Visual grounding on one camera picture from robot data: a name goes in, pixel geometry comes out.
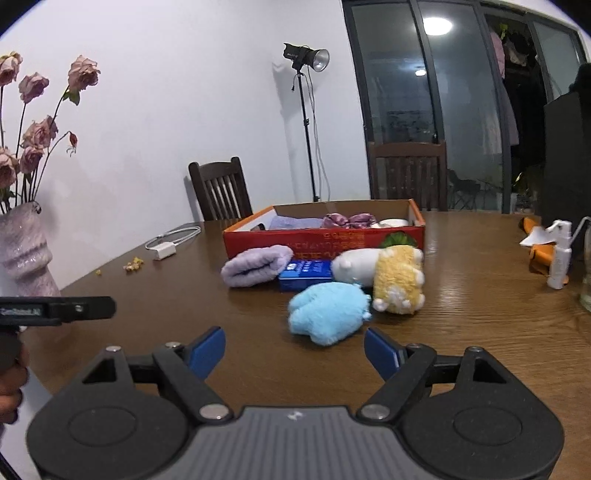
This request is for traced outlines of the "person's left hand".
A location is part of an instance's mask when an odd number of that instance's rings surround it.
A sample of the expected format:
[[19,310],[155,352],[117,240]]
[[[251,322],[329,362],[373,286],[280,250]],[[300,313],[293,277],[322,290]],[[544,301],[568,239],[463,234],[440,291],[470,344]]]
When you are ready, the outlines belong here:
[[25,346],[14,365],[1,374],[0,381],[0,422],[13,424],[18,417],[18,408],[22,403],[22,388],[29,379],[29,352]]

